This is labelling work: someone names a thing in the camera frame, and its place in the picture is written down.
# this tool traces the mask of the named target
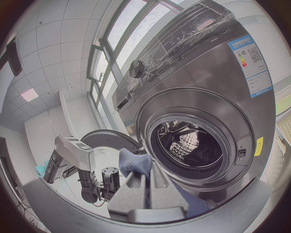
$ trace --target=ceiling tile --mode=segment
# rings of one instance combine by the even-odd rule
[[[26,112],[30,111],[31,109],[33,109],[33,107],[29,103],[26,103],[26,104],[22,105],[19,109],[26,113]]]
[[[39,69],[39,70],[31,72],[29,75],[26,75],[26,78],[28,79],[32,87],[35,87],[47,81],[47,78],[45,77],[43,69]]]
[[[16,97],[11,103],[13,103],[13,105],[17,108],[21,107],[22,105],[26,104],[27,101],[22,97],[22,96],[18,96]]]
[[[37,26],[41,26],[54,21],[62,20],[68,0],[44,1],[38,14]]]
[[[38,49],[61,42],[62,21],[45,24],[36,29]]]
[[[64,76],[62,63],[53,64],[43,68],[47,80]]]
[[[86,19],[63,20],[61,43],[84,41],[89,21]]]
[[[18,43],[21,58],[36,51],[38,49],[36,44],[36,29],[33,29],[19,37]]]
[[[93,44],[92,41],[85,41],[84,42],[82,58],[89,58],[89,54],[90,54],[90,50],[91,50],[92,44]]]
[[[23,72],[28,75],[31,72],[41,68],[38,51],[28,54],[22,58]]]
[[[39,112],[43,112],[43,111],[48,110],[48,109],[49,109],[49,107],[45,103],[36,107],[36,110],[38,110]]]
[[[90,20],[88,29],[86,32],[85,40],[93,41],[100,24],[100,20]]]
[[[61,44],[62,61],[76,60],[82,58],[83,41],[68,42]]]
[[[86,90],[82,90],[82,97],[87,96],[87,91]]]
[[[60,105],[60,102],[58,101],[57,98],[54,98],[54,99],[46,102],[46,104],[47,104],[47,106],[49,106],[50,108],[52,108],[52,107],[55,107],[55,106]]]
[[[13,121],[15,121],[17,118],[12,115],[2,115],[2,120],[0,122],[0,125],[7,127],[9,126]]]
[[[8,98],[8,100],[11,102],[12,100],[14,100],[17,96],[19,96],[18,91],[14,88],[14,86],[11,86],[7,89],[6,92],[6,96]]]
[[[81,82],[87,81],[87,72],[81,72]]]
[[[14,130],[14,131],[17,131],[17,132],[21,132],[22,131],[22,127],[14,125],[13,123],[10,126],[8,126],[8,129],[11,129],[11,130]]]
[[[80,82],[68,86],[68,92],[69,93],[73,93],[73,92],[80,91],[80,90],[81,90],[81,83]]]
[[[5,96],[2,109],[5,108],[9,103],[10,103],[9,99],[7,98],[7,96]]]
[[[26,77],[23,77],[22,79],[18,80],[16,83],[13,84],[13,86],[19,92],[20,95],[32,88]]]
[[[82,92],[76,91],[76,92],[70,93],[70,98],[71,100],[82,98]]]
[[[90,19],[96,6],[96,0],[70,0],[66,7],[66,19]]]
[[[16,25],[18,36],[21,37],[30,30],[36,28],[38,12],[42,1],[37,1],[31,5],[27,13],[23,14],[19,24]]]
[[[52,89],[48,82],[41,83],[34,87],[35,92],[41,96],[47,92],[50,92]]]
[[[19,119],[22,121],[27,121],[29,118],[30,118],[30,116],[27,115],[26,113],[24,113],[22,116],[19,117]]]
[[[61,45],[52,45],[38,51],[42,66],[61,62]]]
[[[20,109],[16,109],[13,113],[11,113],[11,115],[16,117],[16,118],[22,116],[23,114],[24,114],[24,112],[21,111]]]
[[[65,76],[67,86],[81,82],[81,73]]]
[[[82,59],[81,72],[87,71],[88,60],[88,58]]]
[[[55,94],[55,96],[56,96],[57,99],[59,99],[59,97],[60,97],[59,91],[62,91],[64,95],[67,95],[69,93],[67,87],[63,87],[63,88],[56,89],[53,92],[54,92],[54,94]]]
[[[91,16],[91,19],[101,20],[111,2],[112,0],[98,1]]]
[[[56,96],[54,95],[53,92],[48,92],[46,94],[41,95],[40,97],[46,103],[46,102],[54,99]]]
[[[69,94],[64,95],[64,97],[65,97],[65,99],[66,99],[67,102],[70,102],[71,101],[71,97],[70,97]]]
[[[13,113],[16,109],[17,108],[12,103],[9,103],[5,108],[3,108],[2,114],[8,116],[11,113]]]
[[[36,116],[39,113],[40,112],[34,108],[34,109],[31,109],[30,111],[28,111],[26,114],[29,115],[29,116],[31,116],[31,117],[34,117],[34,116]]]
[[[13,84],[13,83],[16,83],[19,79],[23,78],[24,76],[25,76],[24,72],[21,71],[21,73],[20,73],[18,76],[16,76],[16,77],[14,76],[14,77],[13,77],[11,83],[12,83],[12,84]]]
[[[81,72],[81,59],[64,61],[63,62],[64,75],[70,75]]]
[[[13,121],[13,124],[15,124],[17,126],[23,126],[24,122],[20,119],[16,119],[15,121]]]
[[[41,104],[43,104],[43,100],[40,97],[36,97],[33,100],[29,101],[29,104],[33,107],[37,107]]]
[[[66,86],[65,78],[59,77],[49,81],[49,85],[51,86],[52,90],[56,90]]]
[[[87,82],[81,82],[81,90],[86,90]]]

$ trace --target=washing machine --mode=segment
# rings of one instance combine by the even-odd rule
[[[276,121],[268,68],[251,35],[214,1],[165,25],[112,101],[130,137],[212,207],[266,168]]]

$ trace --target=white wall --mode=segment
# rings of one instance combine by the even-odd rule
[[[24,123],[27,139],[37,165],[44,165],[54,150],[54,139],[59,134],[71,136],[62,106],[59,105]]]
[[[26,135],[0,126],[0,137],[6,139],[8,153],[21,184],[25,185],[36,179],[34,166],[37,164],[31,153]]]
[[[87,133],[99,129],[87,97],[66,103],[75,137],[81,140]]]

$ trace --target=black cable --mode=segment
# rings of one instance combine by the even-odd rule
[[[106,202],[108,192],[109,192],[109,184],[108,184],[108,187],[107,187],[107,194],[106,194],[105,200],[102,202],[102,204],[98,206],[98,205],[95,205],[94,203],[92,203],[92,205],[94,205],[95,207],[101,207]]]
[[[72,192],[72,194],[74,195],[74,197],[76,198],[76,196],[75,196],[75,194],[73,193],[73,191],[72,191],[72,189],[70,188],[70,186],[69,186],[68,184],[67,184],[67,186],[68,186],[68,188],[71,190],[71,192]]]

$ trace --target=teal cushion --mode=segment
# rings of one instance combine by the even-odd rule
[[[42,175],[44,172],[45,172],[45,169],[46,167],[42,166],[42,165],[39,165],[39,166],[36,166],[36,171],[38,174]]]
[[[45,161],[45,168],[47,168],[48,163],[49,163],[49,160]]]

